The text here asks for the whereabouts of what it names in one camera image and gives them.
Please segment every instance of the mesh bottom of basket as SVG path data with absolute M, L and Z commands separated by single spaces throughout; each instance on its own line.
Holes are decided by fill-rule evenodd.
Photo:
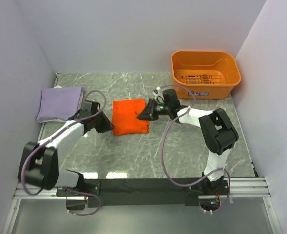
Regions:
M 175 70 L 174 74 L 184 84 L 226 84 L 222 73 L 215 70 Z

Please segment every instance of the label on basket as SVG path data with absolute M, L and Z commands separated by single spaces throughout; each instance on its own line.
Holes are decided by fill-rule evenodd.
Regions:
M 199 96 L 207 96 L 209 93 L 199 93 L 199 92 L 196 92 L 196 91 L 191 91 L 188 93 L 188 95 L 199 95 Z

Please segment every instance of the folded towel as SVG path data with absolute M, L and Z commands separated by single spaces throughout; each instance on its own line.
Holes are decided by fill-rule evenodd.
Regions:
M 113 135 L 148 133 L 149 122 L 138 120 L 137 116 L 146 107 L 145 100 L 113 101 Z
M 80 109 L 82 97 L 82 87 L 43 89 L 41 91 L 40 111 L 36 121 L 67 121 Z

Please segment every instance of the white wall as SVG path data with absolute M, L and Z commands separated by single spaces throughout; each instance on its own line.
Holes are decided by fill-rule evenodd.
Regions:
M 17 184 L 23 146 L 38 136 L 40 90 L 53 70 L 17 5 L 0 0 L 0 233 Z
M 15 0 L 58 72 L 170 71 L 180 49 L 241 48 L 265 0 Z
M 267 0 L 236 59 L 238 115 L 287 234 L 287 1 Z

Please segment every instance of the cable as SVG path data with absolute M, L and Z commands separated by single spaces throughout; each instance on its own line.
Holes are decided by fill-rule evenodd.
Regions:
M 70 192 L 72 192 L 72 193 L 77 193 L 77 194 L 81 194 L 81 195 L 85 195 L 85 196 L 92 196 L 92 197 L 94 197 L 94 198 L 96 198 L 98 200 L 98 207 L 94 211 L 92 211 L 90 213 L 86 213 L 86 214 L 78 214 L 78 213 L 75 213 L 74 211 L 68 211 L 71 214 L 76 215 L 76 216 L 89 216 L 89 215 L 93 215 L 98 210 L 100 210 L 100 208 L 102 206 L 102 202 L 101 202 L 100 197 L 98 197 L 98 196 L 96 196 L 94 194 L 90 194 L 90 193 L 84 193 L 84 192 L 75 191 L 74 189 L 71 189 L 71 188 L 68 188 L 68 187 L 65 187 L 65 189 L 70 191 Z
M 165 146 L 165 140 L 166 140 L 167 133 L 168 133 L 169 129 L 171 128 L 171 126 L 172 126 L 178 119 L 180 119 L 182 116 L 186 115 L 186 114 L 190 111 L 191 107 L 194 106 L 194 104 L 195 104 L 195 102 L 196 102 L 196 97 L 195 97 L 195 95 L 194 95 L 189 89 L 187 89 L 186 87 L 184 87 L 184 86 L 182 86 L 182 85 L 179 85 L 179 84 L 169 84 L 169 85 L 162 86 L 161 88 L 165 88 L 165 87 L 168 87 L 168 86 L 176 86 L 176 87 L 180 87 L 180 88 L 183 88 L 183 89 L 187 90 L 187 91 L 193 96 L 193 98 L 194 98 L 194 103 L 187 108 L 187 110 L 186 110 L 185 113 L 183 113 L 183 114 L 179 115 L 178 117 L 176 117 L 176 118 L 175 118 L 173 121 L 171 121 L 171 122 L 169 123 L 169 125 L 166 127 L 166 130 L 165 130 L 165 133 L 164 133 L 163 139 L 162 139 L 162 146 L 161 146 L 161 163 L 162 163 L 162 167 L 163 167 L 164 173 L 165 173 L 166 177 L 168 178 L 168 180 L 169 180 L 171 183 L 173 183 L 174 185 L 179 186 L 179 187 L 190 187 L 190 186 L 194 186 L 194 185 L 200 183 L 201 181 L 203 181 L 204 179 L 206 179 L 208 176 L 210 176 L 211 174 L 213 174 L 213 173 L 215 173 L 215 172 L 217 172 L 217 171 L 220 171 L 220 170 L 225 171 L 226 174 L 227 174 L 227 176 L 228 176 L 228 179 L 229 179 L 229 182 L 228 182 L 228 183 L 229 183 L 229 184 L 228 184 L 229 189 L 228 189 L 228 194 L 227 194 L 227 197 L 226 197 L 225 202 L 224 202 L 223 204 L 221 204 L 221 206 L 220 206 L 217 210 L 212 211 L 213 213 L 214 213 L 214 212 L 217 212 L 217 211 L 219 211 L 219 210 L 224 206 L 224 204 L 228 201 L 229 196 L 230 196 L 230 188 L 231 188 L 231 186 L 230 186 L 230 185 L 231 185 L 231 182 L 230 182 L 230 174 L 227 172 L 226 169 L 220 167 L 220 168 L 217 168 L 217 169 L 215 169 L 215 170 L 212 170 L 211 172 L 207 173 L 205 176 L 203 176 L 203 177 L 200 178 L 199 180 L 197 180 L 197 181 L 195 181 L 195 182 L 193 182 L 193 183 L 190 183 L 190 184 L 179 184 L 179 183 L 175 182 L 175 181 L 170 177 L 170 175 L 168 174 L 168 172 L 167 172 L 167 170 L 166 170 L 165 162 L 164 162 L 164 146 Z
M 50 140 L 44 142 L 43 144 L 41 144 L 40 146 L 38 146 L 35 150 L 33 150 L 33 151 L 29 154 L 29 156 L 27 157 L 27 159 L 25 160 L 25 162 L 24 162 L 24 164 L 23 164 L 23 167 L 22 167 L 22 171 L 21 171 L 21 182 L 22 182 L 23 189 L 25 190 L 25 192 L 26 192 L 27 194 L 29 194 L 29 195 L 37 195 L 37 194 L 39 194 L 39 193 L 43 190 L 43 189 L 41 188 L 39 191 L 37 191 L 36 193 L 33 194 L 33 193 L 31 193 L 31 192 L 29 191 L 29 189 L 26 187 L 25 172 L 26 172 L 27 167 L 29 166 L 29 163 L 30 163 L 30 161 L 31 161 L 31 158 L 35 155 L 35 153 L 36 153 L 37 151 L 39 151 L 40 149 L 42 149 L 43 147 L 45 147 L 45 146 L 46 146 L 47 144 L 49 144 L 50 142 L 52 142 L 53 140 L 55 140 L 58 136 L 60 136 L 62 133 L 64 133 L 68 128 L 74 126 L 74 125 L 77 124 L 77 123 L 80 123 L 80 122 L 82 122 L 82 121 L 91 119 L 91 118 L 93 118 L 93 117 L 99 115 L 99 114 L 103 111 L 103 109 L 105 108 L 105 106 L 106 106 L 106 97 L 105 97 L 104 93 L 102 93 L 101 91 L 92 90 L 92 91 L 88 92 L 87 95 L 86 95 L 85 100 L 87 99 L 87 97 L 88 97 L 89 94 L 94 93 L 94 92 L 100 93 L 100 94 L 103 96 L 103 98 L 104 98 L 103 107 L 102 107 L 97 113 L 95 113 L 95 114 L 93 114 L 93 115 L 90 115 L 90 116 L 88 116 L 88 117 L 79 119 L 79 120 L 77 120 L 77 121 L 75 121 L 75 122 L 69 124 L 68 126 L 62 128 L 57 134 L 55 134 L 53 137 L 51 137 Z

